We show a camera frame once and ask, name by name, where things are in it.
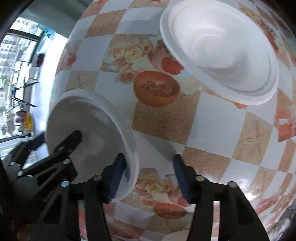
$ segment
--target metal bolt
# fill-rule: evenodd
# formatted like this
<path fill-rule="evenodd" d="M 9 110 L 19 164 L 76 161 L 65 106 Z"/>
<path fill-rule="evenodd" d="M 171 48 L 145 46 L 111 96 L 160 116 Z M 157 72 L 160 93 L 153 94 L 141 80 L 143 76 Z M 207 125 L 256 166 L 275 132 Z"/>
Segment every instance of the metal bolt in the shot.
<path fill-rule="evenodd" d="M 67 165 L 67 164 L 69 164 L 70 162 L 71 162 L 70 159 L 66 159 L 66 160 L 63 161 L 63 164 L 64 164 L 64 165 Z"/>
<path fill-rule="evenodd" d="M 204 178 L 203 176 L 201 176 L 201 175 L 196 176 L 195 179 L 196 179 L 197 181 L 199 181 L 199 182 L 203 182 L 203 181 L 205 180 L 205 178 Z"/>
<path fill-rule="evenodd" d="M 100 181 L 100 180 L 102 180 L 102 175 L 95 175 L 94 177 L 93 177 L 93 180 L 94 181 Z"/>
<path fill-rule="evenodd" d="M 235 182 L 229 182 L 228 186 L 230 186 L 231 188 L 236 188 L 237 184 Z"/>
<path fill-rule="evenodd" d="M 67 186 L 69 186 L 70 185 L 70 182 L 68 182 L 68 181 L 63 181 L 62 183 L 61 183 L 61 186 L 62 187 L 67 187 Z"/>

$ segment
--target starfish print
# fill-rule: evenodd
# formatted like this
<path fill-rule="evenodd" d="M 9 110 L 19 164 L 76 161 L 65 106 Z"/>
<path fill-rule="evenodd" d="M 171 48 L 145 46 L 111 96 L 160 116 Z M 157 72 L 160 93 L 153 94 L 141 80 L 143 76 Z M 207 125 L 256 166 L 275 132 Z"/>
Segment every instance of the starfish print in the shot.
<path fill-rule="evenodd" d="M 255 131 L 253 130 L 252 136 L 242 140 L 242 142 L 250 145 L 247 155 L 249 155 L 251 151 L 254 149 L 260 156 L 261 155 L 260 143 L 263 140 L 265 140 L 265 138 L 266 138 L 266 135 L 261 135 L 261 136 L 259 135 L 259 121 L 255 120 Z"/>

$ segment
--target table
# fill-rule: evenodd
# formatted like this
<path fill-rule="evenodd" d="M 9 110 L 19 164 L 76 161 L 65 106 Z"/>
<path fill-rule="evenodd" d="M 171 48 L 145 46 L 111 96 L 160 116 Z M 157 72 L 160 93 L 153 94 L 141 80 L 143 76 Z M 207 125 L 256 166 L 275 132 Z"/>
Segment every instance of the table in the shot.
<path fill-rule="evenodd" d="M 135 189 L 105 205 L 111 234 L 160 241 L 189 229 L 194 205 L 182 198 L 172 166 L 180 153 L 211 181 L 235 181 L 269 230 L 296 191 L 296 39 L 266 1 L 222 0 L 262 28 L 279 59 L 279 88 L 265 104 L 222 98 L 192 77 L 161 40 L 163 10 L 180 0 L 99 0 L 83 13 L 64 48 L 51 95 L 95 91 L 132 129 L 140 158 Z M 217 240 L 219 203 L 212 240 Z M 86 239 L 83 203 L 81 236 Z"/>

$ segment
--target white foam plate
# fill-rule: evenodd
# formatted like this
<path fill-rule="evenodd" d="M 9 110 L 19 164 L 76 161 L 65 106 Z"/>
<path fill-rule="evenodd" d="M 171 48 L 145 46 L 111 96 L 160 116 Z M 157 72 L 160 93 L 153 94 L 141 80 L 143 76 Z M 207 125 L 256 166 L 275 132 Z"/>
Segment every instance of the white foam plate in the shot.
<path fill-rule="evenodd" d="M 189 234 L 189 230 L 181 230 L 170 233 L 163 237 L 161 241 L 186 241 Z"/>
<path fill-rule="evenodd" d="M 74 130 L 82 141 L 70 154 L 78 176 L 72 183 L 86 182 L 113 164 L 118 153 L 126 157 L 127 168 L 112 202 L 125 198 L 139 174 L 139 157 L 133 135 L 123 117 L 103 96 L 87 90 L 61 95 L 47 121 L 46 143 L 50 154 Z"/>
<path fill-rule="evenodd" d="M 215 0 L 167 7 L 160 32 L 171 54 L 205 86 L 232 101 L 257 105 L 277 90 L 278 59 L 262 30 Z"/>

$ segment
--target blue object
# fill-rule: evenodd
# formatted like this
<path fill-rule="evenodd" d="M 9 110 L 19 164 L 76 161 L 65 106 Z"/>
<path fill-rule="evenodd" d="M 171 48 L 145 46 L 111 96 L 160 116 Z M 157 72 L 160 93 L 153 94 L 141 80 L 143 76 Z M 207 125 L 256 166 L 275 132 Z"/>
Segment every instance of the blue object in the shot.
<path fill-rule="evenodd" d="M 53 30 L 51 30 L 50 28 L 47 28 L 47 27 L 45 27 L 45 26 L 43 26 L 41 24 L 38 24 L 38 28 L 40 28 L 42 31 L 44 31 L 45 35 L 50 35 L 50 34 L 54 33 Z"/>

